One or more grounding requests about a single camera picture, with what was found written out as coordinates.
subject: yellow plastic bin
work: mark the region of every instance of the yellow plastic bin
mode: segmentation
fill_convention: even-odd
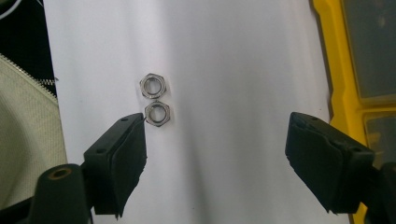
[[[313,0],[332,79],[331,125],[396,160],[396,4],[389,0]],[[363,224],[361,204],[351,222]]]

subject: white surface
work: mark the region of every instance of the white surface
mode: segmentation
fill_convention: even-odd
[[[146,126],[148,164],[118,223],[348,223],[325,212],[284,154],[291,111],[329,119],[308,0],[45,8],[69,162],[82,163],[117,119],[144,111],[144,75],[166,78],[172,120]]]

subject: hex nut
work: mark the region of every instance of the hex nut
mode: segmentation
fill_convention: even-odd
[[[161,120],[155,120],[151,116],[152,110],[157,107],[162,108],[163,111],[165,112],[165,116]],[[148,106],[146,106],[145,114],[146,114],[146,122],[151,125],[154,125],[156,127],[163,126],[166,122],[168,122],[171,119],[171,109],[170,109],[169,105],[166,105],[160,101],[155,101],[155,102],[149,104]]]
[[[150,81],[157,81],[160,84],[160,89],[157,92],[149,92],[149,90],[147,90],[147,84]],[[164,93],[166,93],[165,79],[163,79],[162,76],[150,73],[140,80],[140,89],[143,96],[149,99],[158,99],[163,96]]]

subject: screw hole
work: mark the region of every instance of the screw hole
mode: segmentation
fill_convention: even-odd
[[[151,78],[147,79],[147,81],[145,82],[144,88],[149,94],[155,95],[161,91],[163,86],[162,86],[160,80],[158,80],[155,77],[151,77]]]
[[[101,154],[101,153],[104,153],[104,152],[106,152],[106,150],[105,150],[104,148],[98,148],[98,149],[96,149],[96,153],[97,153],[97,154]]]
[[[148,115],[152,121],[156,123],[161,123],[166,118],[166,111],[165,108],[163,108],[162,106],[156,105],[151,109]]]
[[[69,168],[60,168],[52,173],[49,174],[49,179],[51,180],[57,180],[57,179],[62,179],[72,173],[72,170]]]

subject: beige cloth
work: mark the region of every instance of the beige cloth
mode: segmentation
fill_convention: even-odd
[[[33,196],[38,177],[63,163],[56,99],[0,55],[0,209]]]

